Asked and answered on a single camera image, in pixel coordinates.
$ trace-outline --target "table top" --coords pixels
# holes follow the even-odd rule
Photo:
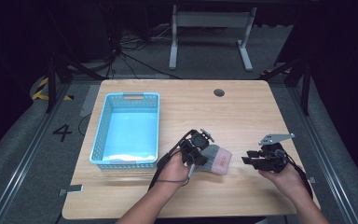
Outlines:
[[[214,95],[215,90],[225,95]],[[235,217],[294,214],[296,209],[275,186],[241,159],[259,150],[267,133],[289,133],[269,84],[250,80],[106,80],[98,93],[71,185],[62,210],[67,219],[118,218],[146,192],[155,169],[101,170],[90,153],[109,92],[156,91],[160,95],[158,157],[191,129],[209,132],[232,153],[227,175],[196,172],[161,210],[159,217]],[[292,139],[283,148],[301,165]]]

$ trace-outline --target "black cable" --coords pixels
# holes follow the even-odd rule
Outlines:
[[[115,73],[116,73],[115,69],[112,68],[110,70],[110,72],[112,73],[112,79],[114,79],[115,78]]]
[[[174,150],[176,150],[179,145],[181,144],[181,142],[183,142],[189,134],[191,134],[193,130],[190,130],[188,131],[185,135],[183,135],[183,137],[176,143],[175,146],[173,146],[171,148],[171,150],[165,154],[161,159],[159,159],[158,163],[157,163],[157,170],[156,170],[156,173],[154,174],[153,178],[152,178],[152,181],[150,182],[150,185],[149,185],[149,189],[150,190],[151,188],[153,188],[154,184],[156,183],[157,179],[158,179],[158,176],[159,174],[161,173],[162,169],[165,167],[165,165],[168,163],[168,161],[171,159],[172,156],[174,156],[176,153],[178,153],[179,151],[173,153]]]
[[[57,217],[57,220],[54,222],[54,224],[58,224],[62,218],[62,212],[60,212],[60,215]]]
[[[164,31],[162,31],[159,35],[157,36],[152,36],[148,38],[148,41],[143,41],[143,39],[141,38],[130,38],[131,34],[124,34],[122,35],[122,38],[124,36],[127,36],[127,40],[126,41],[120,41],[120,46],[121,49],[125,50],[125,51],[135,51],[135,50],[141,50],[144,49],[145,47],[151,45],[151,44],[155,44],[158,43],[159,41],[163,40],[165,38],[165,36],[168,34],[167,31],[171,29],[171,26],[166,28]],[[127,48],[127,47],[123,47],[124,44],[129,44],[129,43],[136,43],[136,46],[134,48]]]
[[[52,22],[54,23],[54,26],[56,28],[56,30],[58,31],[58,33],[60,34],[62,40],[65,42],[65,46],[68,48],[68,50],[71,52],[72,56],[74,57],[76,63],[78,63],[79,65],[81,65],[80,61],[78,60],[78,58],[76,57],[75,53],[72,51],[67,39],[65,38],[65,36],[63,35],[61,29],[59,28],[57,22],[55,21],[51,11],[48,9],[48,6],[46,5],[46,3],[44,2],[43,3],[43,6],[45,8],[45,10],[48,12],[48,15],[50,16]],[[86,68],[83,66],[83,69],[81,68],[78,68],[76,66],[74,66],[76,68],[76,70],[74,69],[68,69],[72,74],[87,74],[89,75],[90,77],[93,77],[94,79],[97,79],[97,80],[102,80],[101,78],[98,77],[98,75],[95,73],[97,71],[101,71],[103,70],[104,68],[106,68],[109,63],[106,63],[106,64],[103,64],[103,65],[100,65],[100,66],[97,66],[95,68]]]
[[[301,180],[304,183],[304,187],[306,188],[308,194],[310,195],[310,197],[313,199],[313,193],[312,193],[312,188],[310,187],[310,183],[308,182],[307,179],[307,175],[305,174],[305,172],[303,170],[301,170],[301,168],[299,166],[296,165],[295,161],[293,160],[292,157],[290,157],[287,153],[286,153],[286,157],[281,157],[284,160],[288,161],[291,165],[293,165],[293,167],[295,167],[296,171],[298,172],[298,174],[301,177]]]
[[[161,174],[161,171],[164,169],[165,165],[170,161],[170,159],[177,153],[179,153],[181,150],[178,150],[173,153],[173,151],[176,149],[176,147],[173,147],[167,154],[165,154],[159,161],[158,161],[158,169],[156,170],[155,175],[153,176],[152,181],[150,182],[149,189],[153,188],[156,182],[169,182],[169,183],[183,183],[182,186],[185,186],[190,181],[190,176],[187,177],[187,179],[183,180],[158,180],[159,174]]]
[[[106,67],[108,67],[109,64],[111,64],[111,62],[107,62],[107,63],[101,64],[101,65],[98,65],[95,67],[91,67],[91,68],[89,68],[89,70],[91,70],[93,72],[99,72],[99,71],[104,70]],[[84,72],[77,70],[77,69],[69,68],[69,71],[74,75],[84,74]]]
[[[179,78],[179,77],[177,77],[177,76],[175,76],[175,75],[161,72],[161,71],[157,70],[156,68],[154,68],[154,67],[152,67],[152,66],[150,66],[150,65],[148,65],[148,64],[146,64],[146,63],[143,63],[143,62],[141,62],[141,61],[139,61],[139,60],[137,60],[137,59],[131,57],[130,55],[128,55],[128,54],[126,54],[126,53],[124,53],[124,52],[121,52],[121,54],[123,54],[123,55],[126,56],[126,57],[129,57],[129,58],[133,59],[133,60],[136,61],[137,63],[143,64],[144,66],[146,66],[146,67],[148,67],[148,68],[150,68],[150,69],[152,69],[152,70],[154,70],[154,71],[156,71],[156,72],[158,72],[158,73],[160,73],[160,74],[167,75],[167,76],[169,76],[169,77],[174,77],[174,78],[176,78],[176,79],[181,79],[181,78]]]
[[[77,70],[83,72],[84,74],[87,74],[89,77],[92,77],[96,80],[105,80],[106,77],[101,77],[100,75],[96,74],[95,72],[89,70],[86,66],[84,66],[81,63],[76,63],[72,61],[70,58],[62,55],[58,55],[58,57],[65,63],[72,65]]]
[[[109,75],[110,72],[110,68],[112,67],[112,64],[110,63],[109,66],[107,67],[107,72],[105,74],[105,77],[107,77]]]
[[[136,78],[138,78],[137,76],[136,76],[136,74],[135,74],[135,71],[133,71],[133,68],[127,63],[127,61],[125,60],[125,59],[123,59],[123,58],[121,58],[121,57],[119,57],[121,60],[123,60],[124,61],[124,63],[131,69],[131,71],[132,71],[132,73],[133,73],[133,75],[136,77]]]
[[[87,118],[88,116],[90,116],[90,115],[91,115],[91,114],[88,114],[87,116],[85,116],[85,117],[79,122],[79,124],[77,125],[77,130],[78,130],[79,133],[80,133],[81,135],[83,135],[83,136],[85,136],[85,134],[80,131],[80,125],[81,125],[81,123],[83,122],[83,120],[84,120],[85,118]]]

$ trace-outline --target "black wall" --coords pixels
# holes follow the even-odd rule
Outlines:
[[[278,62],[297,57],[309,57],[318,92],[358,167],[358,2],[307,8]]]
[[[87,60],[74,24],[60,1],[0,1],[0,139],[32,104],[52,54]]]

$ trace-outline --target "gray floor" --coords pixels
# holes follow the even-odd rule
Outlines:
[[[181,31],[179,35],[175,71],[168,69],[171,42],[167,35],[166,39],[144,49],[125,51],[158,71],[131,58],[122,57],[117,58],[113,64],[114,78],[169,78],[162,74],[168,73],[181,79],[254,79],[259,77],[261,71],[273,68],[290,30],[291,27],[280,26],[255,27],[252,30],[247,49],[254,66],[253,72],[244,70],[236,47],[236,40],[241,39],[241,30],[221,32],[191,29]],[[88,63],[86,66],[96,64],[98,62]],[[282,84],[284,76],[273,78],[269,82],[270,87],[289,132],[296,134],[294,142],[308,175],[315,179],[312,186],[323,213],[331,223],[358,223],[358,170],[355,164],[328,117],[316,88],[311,85],[310,116],[305,117],[298,108],[301,83],[294,89],[288,89]],[[40,79],[35,81],[30,90],[31,95],[39,82]],[[45,114],[47,101],[34,101],[2,139],[0,223],[54,223],[59,218],[65,199],[64,196],[57,196],[57,193],[70,184],[83,141],[82,133],[87,130],[87,115],[92,108],[92,94],[89,92],[98,90],[99,83],[86,76],[76,76],[70,86],[60,85],[62,94],[73,95],[74,100],[61,101],[50,114]],[[53,132],[65,124],[72,133],[67,134],[62,142],[62,136]],[[312,135],[312,130],[315,131],[316,138]],[[322,161],[320,150],[324,152]],[[333,176],[331,171],[326,171],[321,165],[324,161],[328,161],[334,168]],[[19,167],[19,164],[24,163],[28,166]],[[339,185],[335,185],[333,177],[338,180]],[[16,178],[19,182],[10,182]],[[8,184],[16,188],[9,191]],[[345,194],[337,194],[334,191],[336,186],[342,187],[338,192],[342,190]],[[246,223],[245,220],[246,218],[238,217],[235,223]],[[267,220],[268,223],[284,223],[283,217],[268,217]],[[59,220],[59,223],[113,222],[114,220]],[[288,222],[297,223],[296,216],[288,216]]]

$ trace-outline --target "human arm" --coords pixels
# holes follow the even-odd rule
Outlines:
[[[154,223],[159,212],[174,193],[187,181],[189,167],[182,162],[182,153],[175,153],[158,176],[151,188],[117,224],[123,223]]]
[[[321,210],[310,197],[293,165],[287,164],[277,174],[260,170],[258,173],[274,183],[278,190],[290,199],[296,208],[299,223],[328,223]]]

